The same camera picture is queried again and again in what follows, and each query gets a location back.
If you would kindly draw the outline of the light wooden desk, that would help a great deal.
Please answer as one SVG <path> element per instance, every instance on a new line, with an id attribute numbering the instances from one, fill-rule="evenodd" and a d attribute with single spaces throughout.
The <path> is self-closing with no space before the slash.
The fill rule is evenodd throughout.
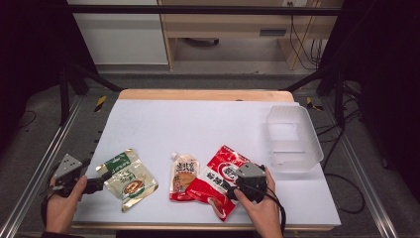
<path id="1" fill-rule="evenodd" d="M 157 0 L 160 6 L 250 6 L 340 8 L 344 0 Z M 274 38 L 290 69 L 303 59 L 304 45 L 312 39 L 327 40 L 334 16 L 198 15 L 163 14 L 165 35 L 170 39 Z"/>

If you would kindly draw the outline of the black metal stand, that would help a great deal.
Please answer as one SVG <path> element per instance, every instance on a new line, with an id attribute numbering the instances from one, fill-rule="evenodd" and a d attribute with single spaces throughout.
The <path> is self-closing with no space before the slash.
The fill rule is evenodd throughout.
<path id="1" fill-rule="evenodd" d="M 123 90 L 123 87 L 106 80 L 98 73 L 93 72 L 80 64 L 66 65 L 59 73 L 60 126 L 69 119 L 70 115 L 68 87 L 71 86 L 77 95 L 85 95 L 89 91 L 89 88 L 84 81 L 85 78 L 90 78 L 114 92 L 121 92 Z"/>
<path id="2" fill-rule="evenodd" d="M 316 92 L 319 96 L 326 96 L 331 92 L 332 89 L 335 89 L 334 118 L 338 123 L 338 126 L 344 129 L 345 116 L 343 109 L 343 95 L 345 80 L 344 75 L 338 67 L 326 65 L 322 68 L 319 68 L 311 74 L 305 76 L 303 79 L 285 87 L 284 91 L 293 92 L 303 85 L 314 81 L 315 79 L 321 80 L 316 89 Z"/>

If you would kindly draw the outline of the green and gold food pouch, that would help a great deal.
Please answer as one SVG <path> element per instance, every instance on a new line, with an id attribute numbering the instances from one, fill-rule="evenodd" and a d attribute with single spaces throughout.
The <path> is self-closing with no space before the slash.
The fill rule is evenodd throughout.
<path id="1" fill-rule="evenodd" d="M 132 149 L 127 149 L 96 168 L 106 188 L 122 201 L 127 212 L 158 189 L 158 181 Z"/>

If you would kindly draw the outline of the black horizontal frame bar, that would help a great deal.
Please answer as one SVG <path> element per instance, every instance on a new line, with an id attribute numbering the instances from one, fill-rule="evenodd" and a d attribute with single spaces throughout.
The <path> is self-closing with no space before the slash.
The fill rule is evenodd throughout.
<path id="1" fill-rule="evenodd" d="M 340 8 L 244 7 L 244 6 L 152 6 L 152 5 L 68 5 L 71 13 L 97 14 L 205 14 L 205 15 L 293 15 L 339 16 Z"/>

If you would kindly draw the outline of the white red spout pouch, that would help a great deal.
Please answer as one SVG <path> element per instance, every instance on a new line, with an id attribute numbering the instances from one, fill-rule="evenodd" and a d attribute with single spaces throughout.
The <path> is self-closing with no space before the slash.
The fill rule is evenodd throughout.
<path id="1" fill-rule="evenodd" d="M 186 189 L 197 178 L 199 162 L 188 154 L 172 153 L 169 199 L 172 201 L 190 201 Z"/>

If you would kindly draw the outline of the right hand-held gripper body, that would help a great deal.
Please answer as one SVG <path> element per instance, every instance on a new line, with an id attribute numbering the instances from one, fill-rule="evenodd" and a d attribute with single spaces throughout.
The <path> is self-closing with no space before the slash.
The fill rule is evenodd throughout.
<path id="1" fill-rule="evenodd" d="M 264 166 L 246 162 L 236 170 L 236 185 L 249 201 L 260 203 L 267 191 Z"/>

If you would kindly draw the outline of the yellow black tape strip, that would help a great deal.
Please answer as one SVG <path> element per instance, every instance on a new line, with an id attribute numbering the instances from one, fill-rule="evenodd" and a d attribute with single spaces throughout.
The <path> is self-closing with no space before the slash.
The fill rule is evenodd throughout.
<path id="1" fill-rule="evenodd" d="M 313 104 L 311 97 L 306 97 L 306 105 L 307 105 L 307 108 L 314 109 L 317 111 L 324 111 L 323 106 Z"/>
<path id="2" fill-rule="evenodd" d="M 94 112 L 100 112 L 101 111 L 102 106 L 103 106 L 106 98 L 107 98 L 106 95 L 102 95 L 102 96 L 99 97 L 99 99 L 98 99 L 98 101 L 96 103 L 96 106 L 94 108 Z"/>

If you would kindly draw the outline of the black curtain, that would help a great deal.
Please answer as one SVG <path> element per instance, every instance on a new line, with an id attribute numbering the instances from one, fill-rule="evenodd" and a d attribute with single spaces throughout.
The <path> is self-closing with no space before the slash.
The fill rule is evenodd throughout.
<path id="1" fill-rule="evenodd" d="M 344 0 L 322 58 L 357 29 L 340 72 L 361 86 L 360 107 L 376 144 L 420 202 L 420 0 Z"/>
<path id="2" fill-rule="evenodd" d="M 68 5 L 67 0 L 0 0 L 0 153 L 12 141 L 29 98 L 58 84 L 62 65 L 50 54 L 52 47 L 37 32 L 23 6 Z M 97 73 L 74 16 L 46 12 L 49 28 L 65 48 L 91 72 Z"/>

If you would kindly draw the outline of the person's right hand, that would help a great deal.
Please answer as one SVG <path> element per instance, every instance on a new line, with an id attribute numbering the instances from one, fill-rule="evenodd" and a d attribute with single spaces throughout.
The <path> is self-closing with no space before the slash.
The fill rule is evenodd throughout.
<path id="1" fill-rule="evenodd" d="M 252 203 L 238 189 L 235 190 L 235 195 L 246 209 L 259 234 L 260 231 L 265 230 L 277 229 L 281 231 L 279 207 L 274 200 L 266 196 L 260 203 Z"/>

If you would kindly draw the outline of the person's left hand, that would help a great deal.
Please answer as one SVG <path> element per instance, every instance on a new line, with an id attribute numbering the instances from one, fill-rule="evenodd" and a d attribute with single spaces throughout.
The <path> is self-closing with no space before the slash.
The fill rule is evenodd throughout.
<path id="1" fill-rule="evenodd" d="M 47 206 L 47 232 L 58 234 L 70 233 L 72 219 L 86 185 L 87 177 L 82 176 L 78 179 L 68 197 L 61 197 L 56 194 L 50 197 Z"/>

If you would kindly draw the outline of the red and white food pouch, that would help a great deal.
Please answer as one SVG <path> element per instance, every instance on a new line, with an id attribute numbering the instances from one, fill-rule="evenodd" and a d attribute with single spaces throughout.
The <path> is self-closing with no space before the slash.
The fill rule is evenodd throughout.
<path id="1" fill-rule="evenodd" d="M 231 148 L 222 146 L 187 187 L 186 193 L 195 200 L 210 204 L 218 218 L 225 221 L 237 204 L 228 197 L 228 188 L 236 185 L 236 170 L 248 161 Z"/>

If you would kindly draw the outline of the clear plastic container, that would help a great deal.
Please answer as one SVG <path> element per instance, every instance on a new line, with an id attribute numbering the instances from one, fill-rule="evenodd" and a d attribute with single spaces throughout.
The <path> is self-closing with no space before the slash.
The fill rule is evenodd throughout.
<path id="1" fill-rule="evenodd" d="M 300 105 L 276 105 L 265 125 L 272 166 L 281 173 L 306 173 L 324 159 L 307 110 Z"/>

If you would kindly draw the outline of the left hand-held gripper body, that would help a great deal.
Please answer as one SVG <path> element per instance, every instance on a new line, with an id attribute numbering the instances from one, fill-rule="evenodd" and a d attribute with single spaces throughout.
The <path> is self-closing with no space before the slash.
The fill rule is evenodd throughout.
<path id="1" fill-rule="evenodd" d="M 52 177 L 54 178 L 52 190 L 61 197 L 68 197 L 81 177 L 80 171 L 83 161 L 66 154 L 60 161 L 57 169 L 52 173 Z"/>

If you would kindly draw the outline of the white cabinet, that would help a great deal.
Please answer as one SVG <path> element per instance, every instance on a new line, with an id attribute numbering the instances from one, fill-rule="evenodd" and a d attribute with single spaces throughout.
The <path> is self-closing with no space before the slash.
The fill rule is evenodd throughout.
<path id="1" fill-rule="evenodd" d="M 167 64 L 159 14 L 74 14 L 96 64 Z"/>

